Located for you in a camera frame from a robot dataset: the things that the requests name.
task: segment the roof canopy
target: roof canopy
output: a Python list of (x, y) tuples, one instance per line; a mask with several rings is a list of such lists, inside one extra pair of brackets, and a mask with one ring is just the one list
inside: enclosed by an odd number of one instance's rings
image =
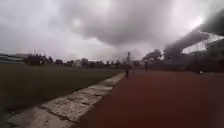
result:
[(224, 10), (212, 16), (200, 27), (201, 31), (224, 36)]
[(185, 37), (177, 40), (174, 44), (165, 48), (164, 52), (181, 52), (184, 48), (194, 45), (200, 41), (206, 40), (209, 38), (208, 34), (198, 32), (197, 30), (192, 31), (187, 34)]

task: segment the green grass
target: green grass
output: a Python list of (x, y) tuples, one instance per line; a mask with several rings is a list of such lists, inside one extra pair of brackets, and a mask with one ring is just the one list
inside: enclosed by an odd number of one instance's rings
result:
[(0, 65), (0, 104), (11, 112), (73, 93), (112, 77), (120, 70)]

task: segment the cloudy sky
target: cloudy sky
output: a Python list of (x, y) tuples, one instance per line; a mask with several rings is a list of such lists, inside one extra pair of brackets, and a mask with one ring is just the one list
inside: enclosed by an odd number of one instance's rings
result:
[(54, 58), (140, 58), (163, 48), (222, 0), (0, 0), (0, 52)]

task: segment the running track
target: running track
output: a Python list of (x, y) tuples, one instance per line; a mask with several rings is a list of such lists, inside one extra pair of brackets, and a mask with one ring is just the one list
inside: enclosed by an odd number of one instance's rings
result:
[(133, 71), (81, 128), (224, 128), (224, 75)]

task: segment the person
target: person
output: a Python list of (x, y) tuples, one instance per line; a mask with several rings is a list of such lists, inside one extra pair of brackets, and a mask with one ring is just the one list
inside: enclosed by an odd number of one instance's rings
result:
[(148, 62), (147, 61), (145, 62), (144, 67), (145, 67), (145, 71), (147, 72), (147, 70), (148, 70)]
[(125, 76), (126, 76), (126, 78), (128, 78), (128, 76), (129, 76), (130, 69), (131, 69), (131, 66), (129, 64), (126, 64), (126, 66), (125, 66)]

